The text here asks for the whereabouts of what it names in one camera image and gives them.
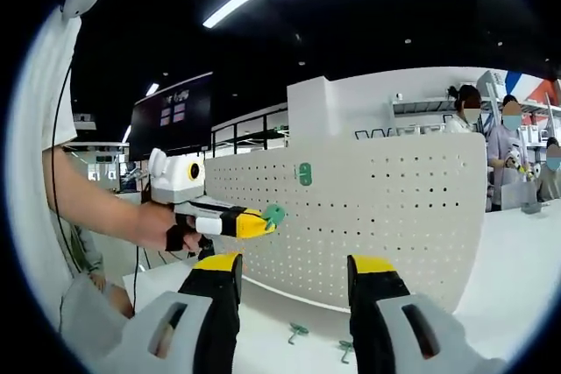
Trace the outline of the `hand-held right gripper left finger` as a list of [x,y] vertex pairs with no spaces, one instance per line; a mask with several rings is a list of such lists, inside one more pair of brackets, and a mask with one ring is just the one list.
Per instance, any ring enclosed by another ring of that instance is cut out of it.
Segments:
[[240,253],[197,262],[178,291],[162,293],[129,320],[104,371],[232,373],[242,263]]

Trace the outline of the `person's left hand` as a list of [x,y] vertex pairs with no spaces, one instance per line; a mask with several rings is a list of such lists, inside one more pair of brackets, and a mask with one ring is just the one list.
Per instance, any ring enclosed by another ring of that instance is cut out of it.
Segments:
[[195,229],[195,218],[177,215],[167,206],[147,202],[138,207],[131,228],[131,241],[156,251],[186,251],[198,254],[202,250],[202,234]]

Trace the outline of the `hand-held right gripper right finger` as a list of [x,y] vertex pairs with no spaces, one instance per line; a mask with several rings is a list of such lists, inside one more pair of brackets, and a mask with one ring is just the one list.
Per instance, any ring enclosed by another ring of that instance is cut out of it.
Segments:
[[384,258],[347,257],[350,333],[359,373],[501,373],[428,296],[411,293]]

